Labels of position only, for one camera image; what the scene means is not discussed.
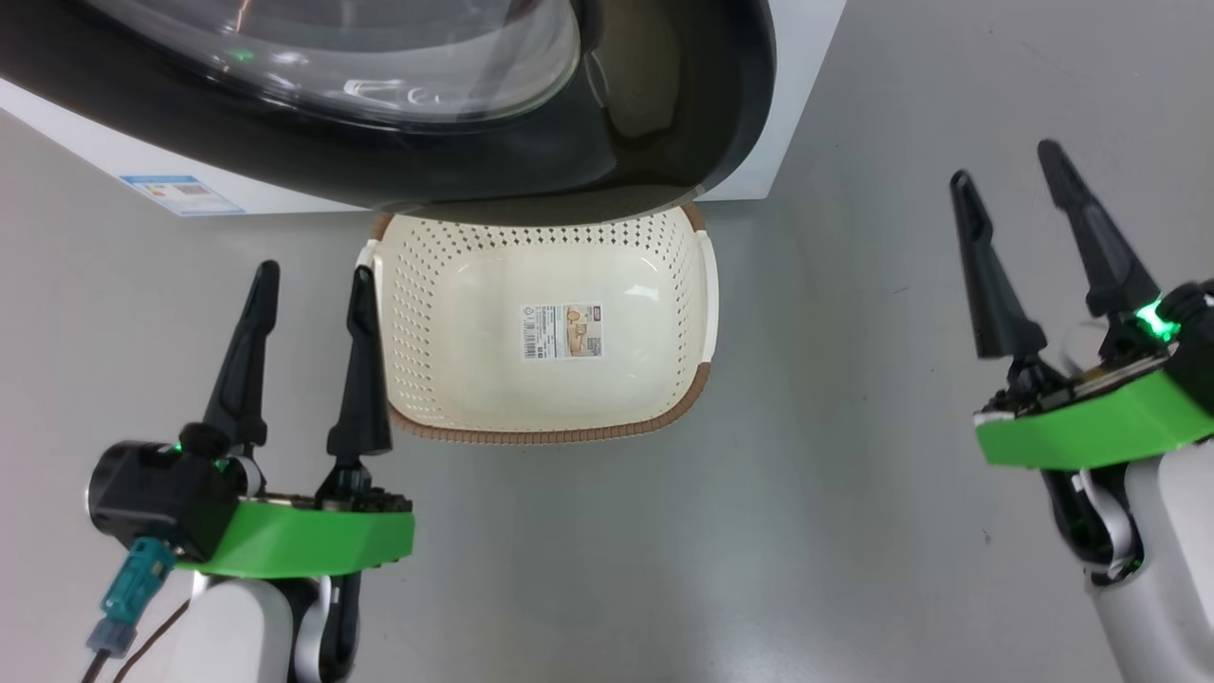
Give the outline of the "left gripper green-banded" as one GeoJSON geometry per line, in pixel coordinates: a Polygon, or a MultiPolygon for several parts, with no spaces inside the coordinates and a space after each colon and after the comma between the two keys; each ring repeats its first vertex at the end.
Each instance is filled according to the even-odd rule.
{"type": "MultiPolygon", "coordinates": [[[[279,277],[277,261],[262,261],[256,268],[204,414],[203,422],[232,446],[262,446],[267,440],[262,416],[266,345],[277,321],[279,277]]],[[[363,457],[392,449],[371,268],[353,271],[346,328],[351,349],[328,453],[337,466],[356,466],[363,457]]],[[[255,580],[344,576],[412,554],[414,531],[412,501],[379,486],[356,499],[324,502],[302,494],[265,494],[239,500],[208,560],[182,554],[178,569],[255,580]]]]}

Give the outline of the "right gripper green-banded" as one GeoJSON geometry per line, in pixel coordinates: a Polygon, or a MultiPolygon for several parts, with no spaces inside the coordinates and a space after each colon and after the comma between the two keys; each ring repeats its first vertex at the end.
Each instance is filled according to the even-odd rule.
{"type": "MultiPolygon", "coordinates": [[[[1093,317],[1136,314],[1161,289],[1057,141],[1037,147],[1049,194],[1076,238],[1093,317]]],[[[1023,312],[993,246],[993,222],[971,173],[951,177],[968,315],[978,358],[1006,358],[1006,386],[974,416],[985,462],[1009,468],[1104,468],[1212,437],[1212,320],[1097,321],[1097,365],[1061,372],[1023,312]]]]}

